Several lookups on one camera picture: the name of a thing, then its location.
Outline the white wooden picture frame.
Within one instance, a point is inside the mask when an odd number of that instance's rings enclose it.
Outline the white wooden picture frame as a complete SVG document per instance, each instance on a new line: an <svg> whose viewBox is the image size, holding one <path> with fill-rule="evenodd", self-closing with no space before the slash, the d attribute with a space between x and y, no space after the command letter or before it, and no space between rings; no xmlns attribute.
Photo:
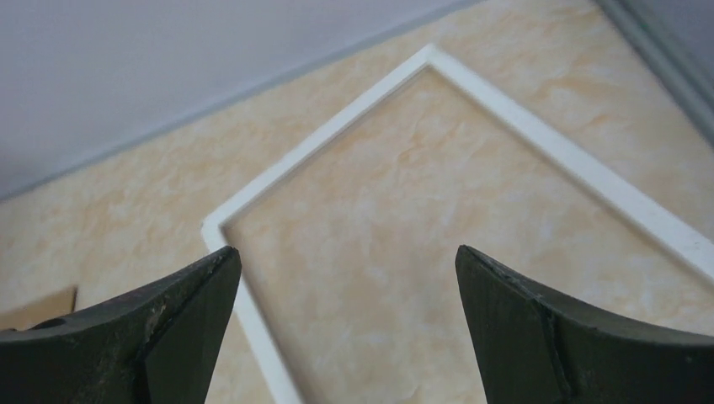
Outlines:
<svg viewBox="0 0 714 404"><path fill-rule="evenodd" d="M569 114L572 90L606 109ZM608 77L521 93L408 52L204 219L243 270L233 315L270 403L482 403L456 280L472 246L623 316L713 331L713 152Z"/></svg>

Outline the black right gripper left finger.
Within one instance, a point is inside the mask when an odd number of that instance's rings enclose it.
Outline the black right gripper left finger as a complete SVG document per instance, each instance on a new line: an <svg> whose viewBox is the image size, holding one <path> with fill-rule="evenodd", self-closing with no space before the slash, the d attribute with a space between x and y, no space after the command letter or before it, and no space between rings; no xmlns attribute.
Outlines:
<svg viewBox="0 0 714 404"><path fill-rule="evenodd" d="M4 403L202 403L240 283L234 247L94 306L1 333Z"/></svg>

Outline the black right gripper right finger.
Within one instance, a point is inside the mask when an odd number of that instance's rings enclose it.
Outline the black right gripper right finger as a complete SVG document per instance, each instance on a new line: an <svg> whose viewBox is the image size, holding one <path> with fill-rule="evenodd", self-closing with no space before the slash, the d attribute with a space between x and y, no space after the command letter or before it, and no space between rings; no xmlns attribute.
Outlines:
<svg viewBox="0 0 714 404"><path fill-rule="evenodd" d="M712 402L712 337L600 309L467 245L455 266L488 402Z"/></svg>

